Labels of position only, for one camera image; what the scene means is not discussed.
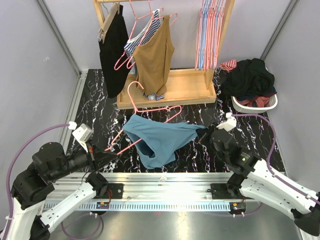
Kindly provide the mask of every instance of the hanging rod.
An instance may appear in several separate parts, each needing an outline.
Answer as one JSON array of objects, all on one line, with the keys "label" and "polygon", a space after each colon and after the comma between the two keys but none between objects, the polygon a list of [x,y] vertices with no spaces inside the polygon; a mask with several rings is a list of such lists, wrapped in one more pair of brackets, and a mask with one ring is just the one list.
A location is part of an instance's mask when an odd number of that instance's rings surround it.
[{"label": "hanging rod", "polygon": [[[132,2],[137,1],[147,1],[147,0],[131,0]],[[120,3],[120,2],[129,2],[129,0],[98,0],[98,3],[105,4],[105,3]]]}]

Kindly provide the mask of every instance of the laundry basket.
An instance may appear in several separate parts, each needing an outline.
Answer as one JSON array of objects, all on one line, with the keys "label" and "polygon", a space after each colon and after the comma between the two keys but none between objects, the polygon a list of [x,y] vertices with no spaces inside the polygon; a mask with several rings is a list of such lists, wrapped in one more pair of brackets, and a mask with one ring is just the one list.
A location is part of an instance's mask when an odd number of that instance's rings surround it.
[{"label": "laundry basket", "polygon": [[262,114],[267,110],[274,109],[278,104],[277,94],[270,97],[270,106],[268,107],[243,106],[237,101],[234,96],[231,97],[231,100],[234,109],[243,114]]}]

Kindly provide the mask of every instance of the clothes rack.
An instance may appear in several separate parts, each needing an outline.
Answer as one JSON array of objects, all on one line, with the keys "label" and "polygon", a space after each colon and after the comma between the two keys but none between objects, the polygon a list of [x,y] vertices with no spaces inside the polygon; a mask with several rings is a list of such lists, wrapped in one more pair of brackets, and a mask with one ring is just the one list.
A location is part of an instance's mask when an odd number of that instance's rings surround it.
[{"label": "clothes rack", "polygon": [[[129,2],[129,0],[93,0],[94,8],[101,27],[105,21],[101,3],[118,2]],[[223,45],[234,3],[235,0],[225,0],[219,47],[216,50],[217,56],[219,56]],[[213,75],[214,71],[212,69],[209,69],[208,71],[198,69],[171,70],[166,83],[167,91],[164,99],[158,101],[147,100],[147,98],[142,96],[142,92],[137,88],[134,88],[131,91],[131,95],[135,99],[137,108],[214,103],[217,95],[212,82]],[[129,84],[136,80],[136,78],[136,76],[131,74],[128,75],[122,92],[117,96],[116,102],[118,109],[134,108],[126,89]]]}]

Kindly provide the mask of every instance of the black clothing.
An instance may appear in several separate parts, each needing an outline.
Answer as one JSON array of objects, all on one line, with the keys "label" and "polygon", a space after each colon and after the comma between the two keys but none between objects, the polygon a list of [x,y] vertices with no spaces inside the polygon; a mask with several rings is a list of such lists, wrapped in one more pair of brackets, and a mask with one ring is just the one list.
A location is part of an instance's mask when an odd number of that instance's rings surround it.
[{"label": "black clothing", "polygon": [[117,71],[114,69],[116,62],[124,53],[124,46],[129,39],[122,12],[123,6],[120,5],[120,12],[115,14],[106,32],[104,43],[102,40],[99,41],[101,68],[108,98],[114,98],[122,91],[130,71],[127,69],[127,64],[124,64]]},{"label": "black clothing", "polygon": [[222,92],[237,97],[239,101],[255,100],[259,96],[276,94],[275,76],[267,71],[265,62],[254,58],[237,62],[236,68],[226,74]]}]

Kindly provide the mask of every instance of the white wall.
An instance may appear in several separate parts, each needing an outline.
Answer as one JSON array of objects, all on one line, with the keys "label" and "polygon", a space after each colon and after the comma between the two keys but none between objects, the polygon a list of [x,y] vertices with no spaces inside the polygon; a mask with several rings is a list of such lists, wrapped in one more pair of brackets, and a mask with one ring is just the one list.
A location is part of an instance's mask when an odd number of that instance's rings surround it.
[{"label": "white wall", "polygon": [[300,1],[267,56],[278,106],[270,111],[289,176],[319,185],[320,1]]},{"label": "white wall", "polygon": [[[101,68],[98,30],[100,28],[92,0],[46,0],[46,3],[80,69]],[[268,43],[289,0],[236,0],[225,36],[220,62],[232,58],[259,58]],[[130,33],[135,18],[129,2],[123,2],[123,16]],[[148,12],[146,1],[133,2],[138,16]],[[112,3],[104,4],[108,9]],[[196,37],[201,0],[153,0],[152,9],[164,7],[164,14],[177,12],[178,19],[171,26],[175,46],[172,68],[194,68]],[[148,19],[137,23],[134,36]]]},{"label": "white wall", "polygon": [[[0,229],[8,200],[6,174],[19,148],[33,135],[64,123],[77,76],[36,1],[2,1],[0,7]],[[31,143],[17,160],[11,183],[42,144],[58,141],[53,130]]]}]

